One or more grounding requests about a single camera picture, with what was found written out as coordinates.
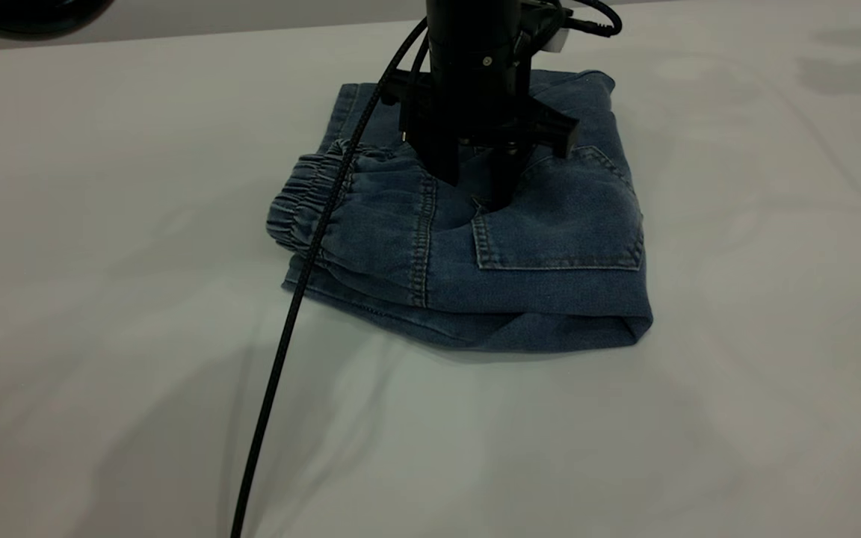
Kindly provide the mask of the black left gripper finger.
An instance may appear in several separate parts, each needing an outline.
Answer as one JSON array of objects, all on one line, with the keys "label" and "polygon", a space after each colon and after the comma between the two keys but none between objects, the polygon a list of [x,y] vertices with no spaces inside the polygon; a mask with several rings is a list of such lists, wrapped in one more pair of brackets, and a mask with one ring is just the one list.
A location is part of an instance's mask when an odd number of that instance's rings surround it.
[{"label": "black left gripper finger", "polygon": [[417,153],[427,171],[451,186],[459,181],[457,143],[417,143]]},{"label": "black left gripper finger", "polygon": [[487,203],[489,211],[498,211],[511,202],[534,150],[532,143],[490,150],[487,161],[490,170],[490,201]]}]

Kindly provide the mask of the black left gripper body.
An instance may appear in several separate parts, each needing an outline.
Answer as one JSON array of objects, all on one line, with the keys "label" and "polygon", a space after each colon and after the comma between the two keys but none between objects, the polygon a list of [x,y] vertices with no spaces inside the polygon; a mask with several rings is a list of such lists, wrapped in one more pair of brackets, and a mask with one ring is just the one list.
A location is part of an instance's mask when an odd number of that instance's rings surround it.
[{"label": "black left gripper body", "polygon": [[483,51],[424,41],[430,71],[392,71],[380,101],[397,105],[399,129],[424,162],[454,162],[459,146],[524,149],[545,146],[568,156],[578,120],[529,94],[530,65],[513,44]]}]

